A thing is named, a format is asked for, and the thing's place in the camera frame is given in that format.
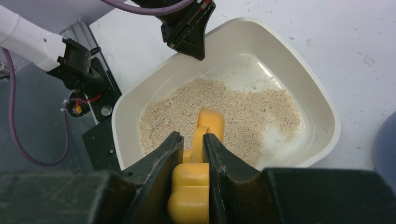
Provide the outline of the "orange plastic litter scoop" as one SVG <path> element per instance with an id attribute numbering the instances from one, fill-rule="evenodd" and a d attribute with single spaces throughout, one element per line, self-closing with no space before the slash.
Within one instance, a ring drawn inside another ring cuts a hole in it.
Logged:
<path id="1" fill-rule="evenodd" d="M 200 108 L 193 142 L 183 153 L 183 162 L 172 172 L 171 195 L 168 214 L 175 224 L 208 224 L 210 167 L 203 161 L 203 135 L 213 133 L 220 141 L 224 139 L 225 121 L 222 113 L 205 107 Z"/>

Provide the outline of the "white plastic litter tray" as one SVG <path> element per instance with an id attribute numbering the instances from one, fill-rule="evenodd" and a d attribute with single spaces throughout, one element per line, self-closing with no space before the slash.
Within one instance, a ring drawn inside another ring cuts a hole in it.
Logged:
<path id="1" fill-rule="evenodd" d="M 175 54 L 120 97 L 112 129 L 121 169 L 172 131 L 190 147 L 202 107 L 222 113 L 224 144 L 257 169 L 309 167 L 333 150 L 338 110 L 277 32 L 259 20 L 236 18 L 210 31 L 205 43 L 203 61 Z"/>

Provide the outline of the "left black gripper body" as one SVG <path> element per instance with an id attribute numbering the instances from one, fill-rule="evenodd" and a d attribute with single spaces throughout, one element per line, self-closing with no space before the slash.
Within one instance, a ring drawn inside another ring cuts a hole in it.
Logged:
<path id="1" fill-rule="evenodd" d="M 157 15 L 165 43 L 203 43 L 206 28 L 206 1 L 194 0 L 183 9 Z"/>

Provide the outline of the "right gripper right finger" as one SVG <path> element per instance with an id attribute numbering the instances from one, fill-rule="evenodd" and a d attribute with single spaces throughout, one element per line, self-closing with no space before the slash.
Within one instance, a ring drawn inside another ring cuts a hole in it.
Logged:
<path id="1" fill-rule="evenodd" d="M 266 175 L 231 153 L 214 134 L 204 134 L 202 143 L 203 159 L 210 165 L 210 223 L 272 223 Z"/>

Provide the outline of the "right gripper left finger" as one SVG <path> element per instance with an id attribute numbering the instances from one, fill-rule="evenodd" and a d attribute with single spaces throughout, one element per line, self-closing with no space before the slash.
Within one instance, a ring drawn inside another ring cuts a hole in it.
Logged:
<path id="1" fill-rule="evenodd" d="M 123 224 L 170 224 L 168 199 L 174 168 L 183 161 L 184 138 L 173 131 L 160 146 L 120 172 L 135 188 Z"/>

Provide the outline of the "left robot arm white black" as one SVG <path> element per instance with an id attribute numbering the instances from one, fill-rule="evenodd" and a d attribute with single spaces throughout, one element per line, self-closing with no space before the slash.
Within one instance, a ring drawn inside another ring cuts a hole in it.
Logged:
<path id="1" fill-rule="evenodd" d="M 125 12 L 148 15 L 161 22 L 163 41 L 178 53 L 197 60 L 205 58 L 205 29 L 216 8 L 212 0 L 136 0 L 129 5 L 117 0 L 107 4 Z M 28 59 L 70 90 L 98 95 L 107 80 L 91 67 L 93 50 L 47 31 L 17 13 L 0 8 L 0 45 Z"/>

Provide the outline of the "blue plastic bucket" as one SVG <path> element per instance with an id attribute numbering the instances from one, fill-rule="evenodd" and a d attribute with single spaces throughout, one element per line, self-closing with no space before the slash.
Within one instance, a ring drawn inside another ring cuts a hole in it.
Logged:
<path id="1" fill-rule="evenodd" d="M 374 141 L 373 159 L 376 171 L 385 182 L 396 190 L 396 113 L 392 113 L 381 125 Z"/>

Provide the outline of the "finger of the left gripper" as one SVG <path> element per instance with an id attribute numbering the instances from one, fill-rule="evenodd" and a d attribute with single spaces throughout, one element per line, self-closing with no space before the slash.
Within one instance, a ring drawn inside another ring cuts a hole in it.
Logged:
<path id="1" fill-rule="evenodd" d="M 194 1 L 179 23 L 167 26 L 167 45 L 199 61 L 205 59 L 206 25 L 216 8 L 213 1 Z"/>

